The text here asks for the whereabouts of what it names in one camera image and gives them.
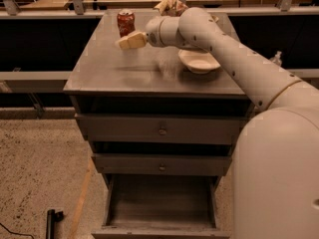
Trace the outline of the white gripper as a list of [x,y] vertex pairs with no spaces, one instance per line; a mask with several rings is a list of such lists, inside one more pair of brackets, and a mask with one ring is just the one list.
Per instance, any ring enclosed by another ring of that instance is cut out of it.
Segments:
[[138,49],[144,47],[149,42],[154,47],[161,47],[160,24],[162,18],[154,17],[146,24],[146,34],[141,31],[134,31],[119,39],[116,44],[122,50]]

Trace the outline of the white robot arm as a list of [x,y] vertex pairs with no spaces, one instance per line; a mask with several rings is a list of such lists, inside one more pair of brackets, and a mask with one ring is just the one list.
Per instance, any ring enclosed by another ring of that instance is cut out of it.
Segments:
[[319,92],[225,34],[201,8],[155,17],[122,49],[210,53],[260,112],[233,154],[234,239],[319,239]]

